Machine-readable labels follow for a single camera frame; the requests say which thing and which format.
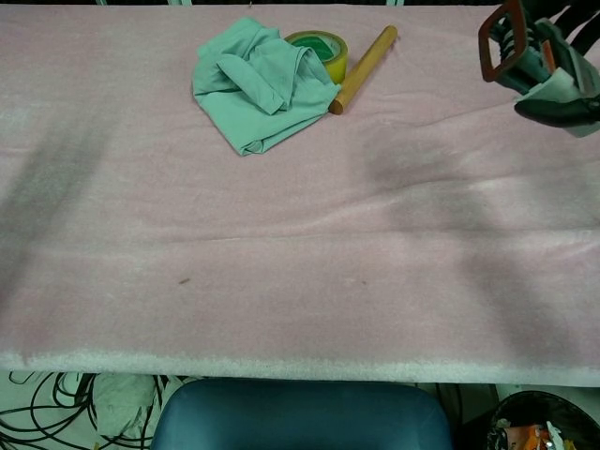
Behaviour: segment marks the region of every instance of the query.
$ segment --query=crumpled cloth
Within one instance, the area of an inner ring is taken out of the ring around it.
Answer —
[[[317,54],[248,17],[198,49],[193,93],[242,156],[320,119],[338,93]]]

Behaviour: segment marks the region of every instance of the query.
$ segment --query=wooden dowel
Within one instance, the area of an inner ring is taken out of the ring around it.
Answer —
[[[353,100],[354,96],[363,85],[371,71],[381,61],[387,49],[389,49],[396,38],[398,30],[393,25],[386,26],[382,33],[375,39],[375,42],[369,47],[367,52],[360,58],[360,61],[346,75],[341,84],[341,89],[337,93],[334,101],[329,105],[329,112],[333,114],[342,114],[346,107]]]

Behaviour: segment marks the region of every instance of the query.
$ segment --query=yellow tape roll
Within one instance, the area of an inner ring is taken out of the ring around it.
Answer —
[[[327,73],[335,84],[341,84],[346,76],[348,46],[344,40],[326,31],[300,31],[285,38],[296,47],[310,47],[321,59]]]

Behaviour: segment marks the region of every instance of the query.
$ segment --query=floor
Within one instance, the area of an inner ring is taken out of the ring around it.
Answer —
[[[36,373],[31,375],[30,373],[15,372],[12,374],[12,381],[9,379],[8,372],[0,371],[0,443],[3,441],[2,437],[12,435],[15,438],[21,440],[31,440],[43,437],[40,432],[32,432],[36,426],[33,423],[32,413],[29,406],[31,405],[32,397],[35,395],[36,406],[40,405],[54,405],[53,400],[53,382],[55,374],[42,374]],[[522,390],[543,390],[553,394],[559,395],[576,403],[581,409],[586,411],[596,421],[600,422],[600,389],[583,389],[583,388],[567,388],[567,387],[550,387],[550,386],[520,386],[520,385],[486,385],[486,384],[439,384],[435,383],[421,383],[417,387],[428,391],[433,396],[441,399],[441,403],[448,413],[450,423],[456,425],[460,420],[462,422],[468,422],[474,419],[481,413],[488,411],[493,408],[499,400],[502,400],[511,394]],[[168,396],[168,393],[163,392],[164,398]],[[57,398],[59,401],[67,400],[68,397],[61,397],[58,393]],[[459,418],[459,400],[462,402],[462,419]],[[19,409],[16,412],[7,412],[11,409]],[[77,408],[45,408],[34,410],[34,419],[38,421],[41,427],[47,427],[48,425],[60,422],[72,414],[78,411]],[[113,416],[118,415],[118,411],[115,411]],[[159,412],[153,414],[153,421],[158,420]],[[143,418],[145,415],[137,417],[137,430],[131,434],[131,436],[141,436],[141,428],[143,424]],[[147,427],[146,436],[151,436],[153,431],[154,423]],[[28,428],[29,432],[10,432],[7,430],[7,426],[14,428]],[[53,433],[59,427],[48,428],[48,433]],[[106,448],[108,450],[124,449],[124,448],[137,448],[144,449],[148,448],[149,440],[144,441],[146,445],[141,445],[138,441],[126,441],[121,442],[123,445],[110,444],[106,440],[100,438],[95,431],[91,418],[87,411],[83,411],[81,414],[74,419],[63,431],[55,436],[62,442],[56,442],[50,439],[36,442],[25,442],[16,444],[14,446],[8,446],[0,444],[0,449],[43,449],[43,450],[65,450],[69,448],[76,448],[82,450],[92,450],[95,448]]]

